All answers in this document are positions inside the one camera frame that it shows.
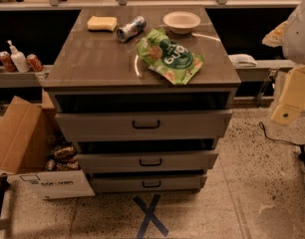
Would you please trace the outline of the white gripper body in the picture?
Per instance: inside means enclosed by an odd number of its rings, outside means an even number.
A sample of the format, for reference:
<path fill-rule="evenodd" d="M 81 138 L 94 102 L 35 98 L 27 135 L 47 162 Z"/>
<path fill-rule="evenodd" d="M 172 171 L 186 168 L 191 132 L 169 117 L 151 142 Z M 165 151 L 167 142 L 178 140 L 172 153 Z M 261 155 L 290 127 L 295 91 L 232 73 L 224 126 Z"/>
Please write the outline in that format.
<path fill-rule="evenodd" d="M 305 65 L 296 65 L 288 72 L 278 104 L 291 110 L 305 110 Z"/>

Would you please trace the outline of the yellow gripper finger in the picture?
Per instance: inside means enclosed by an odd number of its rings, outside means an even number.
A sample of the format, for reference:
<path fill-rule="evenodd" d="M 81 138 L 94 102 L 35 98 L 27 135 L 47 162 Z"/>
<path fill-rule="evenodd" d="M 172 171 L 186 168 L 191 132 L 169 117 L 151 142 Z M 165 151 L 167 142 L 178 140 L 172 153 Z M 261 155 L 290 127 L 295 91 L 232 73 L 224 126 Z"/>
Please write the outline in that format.
<path fill-rule="evenodd" d="M 271 120 L 276 124 L 289 126 L 300 117 L 302 112 L 303 110 L 300 108 L 288 105 L 277 105 L 271 115 Z"/>
<path fill-rule="evenodd" d="M 262 44 L 272 48 L 281 46 L 286 25 L 287 22 L 284 21 L 280 23 L 275 29 L 266 34 L 265 37 L 262 39 Z"/>

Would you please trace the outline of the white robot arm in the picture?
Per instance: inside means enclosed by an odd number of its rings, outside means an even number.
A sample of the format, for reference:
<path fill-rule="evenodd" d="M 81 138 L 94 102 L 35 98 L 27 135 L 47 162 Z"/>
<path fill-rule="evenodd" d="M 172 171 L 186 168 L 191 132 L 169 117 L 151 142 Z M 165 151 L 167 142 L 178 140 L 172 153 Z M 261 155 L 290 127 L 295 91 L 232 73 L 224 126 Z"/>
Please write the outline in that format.
<path fill-rule="evenodd" d="M 305 0 L 288 19 L 267 34 L 262 43 L 282 47 L 283 56 L 295 63 L 287 73 L 284 87 L 271 119 L 290 125 L 305 110 Z"/>

